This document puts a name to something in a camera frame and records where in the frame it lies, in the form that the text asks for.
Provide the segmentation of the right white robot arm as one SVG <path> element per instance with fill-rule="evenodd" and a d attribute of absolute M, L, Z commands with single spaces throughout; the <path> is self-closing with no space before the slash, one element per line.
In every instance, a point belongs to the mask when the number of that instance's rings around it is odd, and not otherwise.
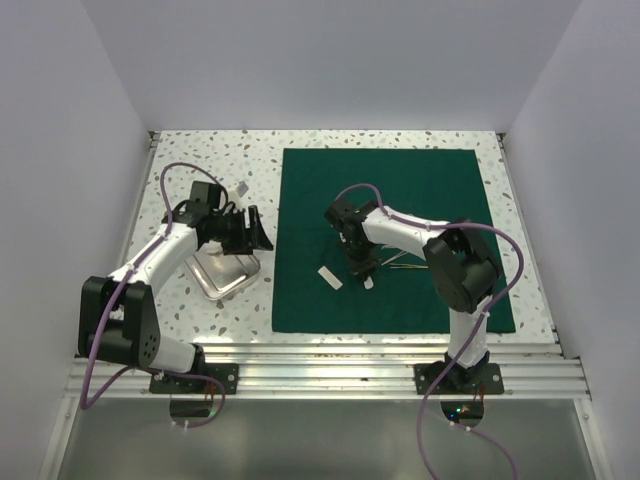
<path fill-rule="evenodd" d="M 468 392 L 481 380 L 489 362 L 486 312 L 502 276 L 482 235 L 469 228 L 452 228 L 446 221 L 412 217 L 385 209 L 373 201 L 356 207 L 334 200 L 324 214 L 340 236 L 350 273 L 373 287 L 381 264 L 378 246 L 396 248 L 426 262 L 436 293 L 449 308 L 450 340 L 445 360 L 436 367 L 457 392 Z"/>

